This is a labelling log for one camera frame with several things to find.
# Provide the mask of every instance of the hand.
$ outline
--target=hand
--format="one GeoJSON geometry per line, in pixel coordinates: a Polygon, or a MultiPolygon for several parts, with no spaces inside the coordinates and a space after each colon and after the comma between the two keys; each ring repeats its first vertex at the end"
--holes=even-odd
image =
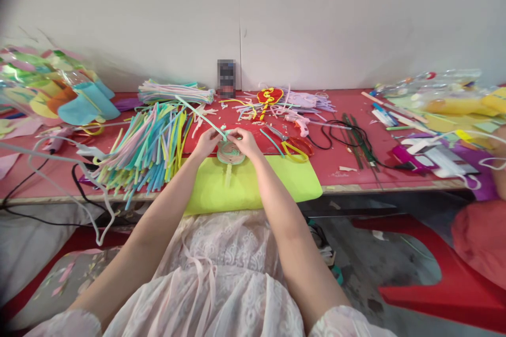
{"type": "Polygon", "coordinates": [[[253,159],[258,156],[263,156],[251,132],[236,128],[229,133],[227,138],[229,141],[234,142],[239,150],[241,150],[241,153],[246,157],[253,159]]]}
{"type": "MultiPolygon", "coordinates": [[[[503,125],[499,129],[497,129],[493,133],[493,135],[496,137],[502,138],[503,140],[506,140],[506,125],[503,125]]],[[[493,138],[489,138],[489,142],[492,145],[492,147],[494,148],[494,150],[492,151],[492,154],[494,156],[501,157],[501,158],[506,157],[506,144],[505,143],[495,140],[493,138]]]]}
{"type": "Polygon", "coordinates": [[[207,129],[200,136],[199,142],[191,155],[203,160],[212,153],[222,138],[221,134],[219,134],[214,128],[207,129]]]}

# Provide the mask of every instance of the yellow foam sheet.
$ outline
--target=yellow foam sheet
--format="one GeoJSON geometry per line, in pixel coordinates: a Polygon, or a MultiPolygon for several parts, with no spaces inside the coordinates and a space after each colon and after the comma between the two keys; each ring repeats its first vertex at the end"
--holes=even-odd
{"type": "MultiPolygon", "coordinates": [[[[389,98],[389,100],[398,106],[406,108],[410,108],[410,105],[412,103],[409,97],[389,98]]],[[[423,116],[429,121],[427,124],[425,124],[426,127],[428,127],[431,130],[434,130],[435,132],[440,133],[447,133],[458,129],[483,132],[483,130],[474,127],[474,125],[495,120],[494,117],[483,116],[473,113],[468,115],[452,115],[452,114],[443,115],[426,112],[417,112],[417,113],[423,114],[423,116]]],[[[487,149],[492,149],[492,145],[488,142],[487,137],[481,137],[476,134],[471,136],[473,137],[472,142],[480,146],[483,146],[487,149]]]]}
{"type": "MultiPolygon", "coordinates": [[[[265,157],[296,202],[320,197],[323,193],[310,162],[295,163],[280,155],[265,157]]],[[[185,215],[263,208],[255,168],[249,159],[232,166],[230,186],[225,187],[227,165],[206,158],[200,165],[185,215]]]]}

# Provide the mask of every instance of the floor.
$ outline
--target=floor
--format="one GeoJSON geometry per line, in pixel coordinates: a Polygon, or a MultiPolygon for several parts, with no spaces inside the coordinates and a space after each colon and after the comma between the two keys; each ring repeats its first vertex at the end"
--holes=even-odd
{"type": "MultiPolygon", "coordinates": [[[[343,272],[343,289],[352,305],[369,322],[390,329],[401,337],[493,337],[489,332],[386,304],[377,288],[381,285],[435,284],[441,278],[435,261],[425,258],[399,234],[374,237],[371,231],[354,228],[347,218],[315,219],[336,251],[336,265],[343,272]]],[[[425,255],[432,254],[418,240],[402,235],[425,255]]]]}

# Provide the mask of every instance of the white board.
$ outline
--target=white board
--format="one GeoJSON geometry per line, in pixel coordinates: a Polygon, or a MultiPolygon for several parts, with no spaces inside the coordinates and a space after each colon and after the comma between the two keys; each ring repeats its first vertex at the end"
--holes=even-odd
{"type": "Polygon", "coordinates": [[[2,0],[0,43],[67,48],[114,91],[148,78],[216,88],[217,60],[237,62],[239,0],[2,0]]]}
{"type": "Polygon", "coordinates": [[[506,82],[504,0],[240,0],[242,88],[365,88],[481,68],[506,82]]]}

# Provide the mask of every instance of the red chair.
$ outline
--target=red chair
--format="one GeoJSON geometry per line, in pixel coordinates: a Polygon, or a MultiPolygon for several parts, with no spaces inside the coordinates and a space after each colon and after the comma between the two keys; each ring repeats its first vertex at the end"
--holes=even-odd
{"type": "Polygon", "coordinates": [[[107,247],[122,246],[130,235],[127,233],[119,233],[108,231],[104,238],[102,246],[97,246],[95,242],[95,230],[91,227],[78,227],[69,240],[63,245],[58,253],[49,261],[49,263],[40,271],[40,273],[16,296],[10,299],[2,307],[2,316],[7,322],[12,319],[23,307],[28,303],[35,291],[41,285],[44,278],[51,271],[53,266],[64,255],[80,250],[99,248],[105,250],[107,247]]]}
{"type": "Polygon", "coordinates": [[[468,266],[441,237],[413,216],[353,220],[360,229],[404,233],[434,255],[442,279],[432,286],[380,287],[387,304],[451,321],[506,333],[506,290],[468,266]]]}

